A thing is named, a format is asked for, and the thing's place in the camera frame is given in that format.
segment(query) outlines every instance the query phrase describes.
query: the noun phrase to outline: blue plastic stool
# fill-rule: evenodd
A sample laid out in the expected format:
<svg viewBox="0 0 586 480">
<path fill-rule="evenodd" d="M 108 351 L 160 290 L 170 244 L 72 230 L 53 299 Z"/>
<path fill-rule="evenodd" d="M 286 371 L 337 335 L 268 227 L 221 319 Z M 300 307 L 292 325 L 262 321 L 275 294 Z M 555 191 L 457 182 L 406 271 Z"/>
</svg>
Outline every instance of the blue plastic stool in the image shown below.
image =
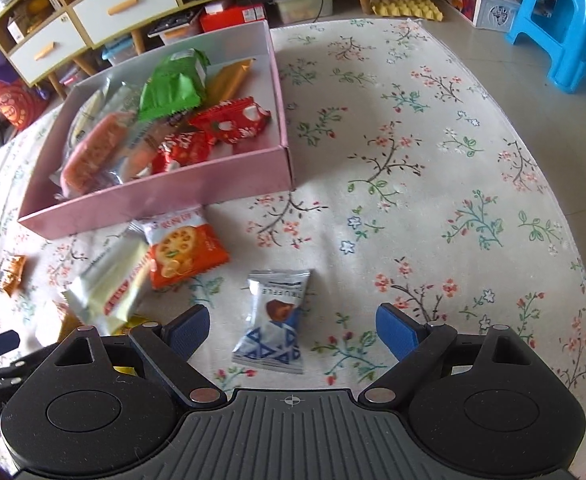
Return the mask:
<svg viewBox="0 0 586 480">
<path fill-rule="evenodd" d="M 548 79 L 573 93 L 586 80 L 586 0 L 557 0 L 550 17 L 534 14 L 536 1 L 522 1 L 506 41 L 528 35 L 551 57 Z"/>
</svg>

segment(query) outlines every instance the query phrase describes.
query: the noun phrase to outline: pink box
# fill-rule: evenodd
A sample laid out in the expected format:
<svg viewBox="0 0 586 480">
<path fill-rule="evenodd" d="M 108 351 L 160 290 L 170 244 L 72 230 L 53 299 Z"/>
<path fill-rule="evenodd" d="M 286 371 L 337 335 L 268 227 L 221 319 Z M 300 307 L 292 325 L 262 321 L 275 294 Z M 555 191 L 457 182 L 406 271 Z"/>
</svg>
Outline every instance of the pink box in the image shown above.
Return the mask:
<svg viewBox="0 0 586 480">
<path fill-rule="evenodd" d="M 204 51 L 213 75 L 230 62 L 254 58 L 237 97 L 253 96 L 272 112 L 266 130 L 233 147 L 217 146 L 211 160 L 58 203 L 49 176 L 59 167 L 71 121 L 106 78 L 143 84 L 163 58 L 188 48 Z M 67 97 L 45 140 L 26 188 L 18 222 L 49 240 L 133 219 L 249 196 L 291 190 L 293 170 L 278 67 L 267 22 L 224 28 L 151 50 L 81 82 Z"/>
</svg>

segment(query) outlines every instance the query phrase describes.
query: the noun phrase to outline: plastic storage bin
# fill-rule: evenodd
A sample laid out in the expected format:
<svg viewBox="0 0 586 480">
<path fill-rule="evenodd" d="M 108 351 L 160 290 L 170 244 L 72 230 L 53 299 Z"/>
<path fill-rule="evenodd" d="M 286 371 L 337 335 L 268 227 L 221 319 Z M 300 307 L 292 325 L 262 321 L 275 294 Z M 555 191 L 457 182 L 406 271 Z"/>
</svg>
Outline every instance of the plastic storage bin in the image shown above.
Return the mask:
<svg viewBox="0 0 586 480">
<path fill-rule="evenodd" d="M 332 0 L 275 0 L 282 22 L 289 23 L 314 20 L 319 17 L 332 16 Z"/>
<path fill-rule="evenodd" d="M 102 51 L 102 59 L 108 60 L 112 66 L 124 63 L 126 60 L 137 56 L 137 50 L 130 36 L 123 40 L 107 43 Z"/>
<path fill-rule="evenodd" d="M 77 83 L 84 81 L 88 76 L 84 70 L 81 70 L 77 66 L 71 67 L 61 78 L 60 83 L 66 87 L 67 91 L 70 91 Z"/>
<path fill-rule="evenodd" d="M 202 33 L 202 27 L 199 24 L 199 12 L 189 16 L 180 16 L 176 19 L 167 19 L 160 22 L 151 32 L 149 38 L 159 36 L 164 45 L 177 43 L 178 41 L 192 38 Z"/>
</svg>

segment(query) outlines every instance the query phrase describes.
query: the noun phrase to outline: storage box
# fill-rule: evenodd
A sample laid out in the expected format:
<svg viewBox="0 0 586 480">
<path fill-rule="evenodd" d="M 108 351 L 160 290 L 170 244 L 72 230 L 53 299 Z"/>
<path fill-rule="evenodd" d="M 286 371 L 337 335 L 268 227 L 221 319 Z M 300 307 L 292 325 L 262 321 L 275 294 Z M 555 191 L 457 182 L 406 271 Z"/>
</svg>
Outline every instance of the storage box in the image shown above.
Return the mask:
<svg viewBox="0 0 586 480">
<path fill-rule="evenodd" d="M 289 23 L 314 20 L 332 16 L 332 0 L 275 0 L 282 22 Z"/>
<path fill-rule="evenodd" d="M 20 41 L 24 41 L 24 38 L 28 34 L 29 26 L 30 23 L 26 16 L 17 16 L 9 19 L 6 29 L 8 29 L 9 34 L 15 40 L 15 43 L 19 43 Z"/>
<path fill-rule="evenodd" d="M 199 23 L 200 10 L 193 12 L 188 10 L 183 14 L 174 14 L 164 18 L 148 33 L 149 38 L 159 36 L 164 45 L 177 43 L 202 33 Z"/>
<path fill-rule="evenodd" d="M 272 112 L 266 130 L 236 146 L 216 146 L 212 160 L 201 164 L 58 203 L 54 195 L 60 190 L 49 176 L 60 167 L 69 126 L 83 102 L 107 78 L 143 84 L 161 60 L 188 48 L 207 54 L 212 64 L 209 77 L 231 62 L 255 59 L 238 97 L 253 96 Z M 254 22 L 151 50 L 73 88 L 42 146 L 18 221 L 44 238 L 54 239 L 197 204 L 291 190 L 293 186 L 275 53 L 268 24 Z"/>
<path fill-rule="evenodd" d="M 102 50 L 102 59 L 111 63 L 112 66 L 124 63 L 135 56 L 137 56 L 137 50 L 131 36 L 108 43 Z"/>
<path fill-rule="evenodd" d="M 264 6 L 259 4 L 255 6 L 231 7 L 230 9 L 216 12 L 215 14 L 202 14 L 199 22 L 202 24 L 204 32 L 210 32 L 212 30 L 219 30 L 220 28 L 233 27 L 234 25 L 265 19 Z"/>
<path fill-rule="evenodd" d="M 517 0 L 444 0 L 477 28 L 508 32 L 519 10 Z"/>
</svg>

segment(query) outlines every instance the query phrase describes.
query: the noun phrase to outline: floral rug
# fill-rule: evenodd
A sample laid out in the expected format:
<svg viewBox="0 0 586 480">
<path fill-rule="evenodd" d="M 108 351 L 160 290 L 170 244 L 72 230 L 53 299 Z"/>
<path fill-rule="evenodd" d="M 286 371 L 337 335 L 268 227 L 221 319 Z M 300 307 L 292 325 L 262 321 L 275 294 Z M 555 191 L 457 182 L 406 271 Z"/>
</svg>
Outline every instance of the floral rug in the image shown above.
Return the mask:
<svg viewBox="0 0 586 480">
<path fill-rule="evenodd" d="M 211 334 L 191 362 L 227 392 L 333 386 L 357 395 L 394 364 L 375 333 L 385 301 L 460 332 L 508 324 L 586 413 L 582 262 L 544 175 L 477 79 L 414 22 L 329 22 L 272 36 L 298 187 L 209 206 L 231 263 L 151 294 L 142 312 L 166 321 L 205 304 Z M 0 255 L 32 258 L 24 291 L 0 297 L 0 331 L 28 327 L 123 229 L 48 241 L 15 222 L 51 120 L 0 153 Z M 283 267 L 314 269 L 302 376 L 231 363 L 249 271 Z M 571 470 L 586 478 L 586 435 Z"/>
</svg>

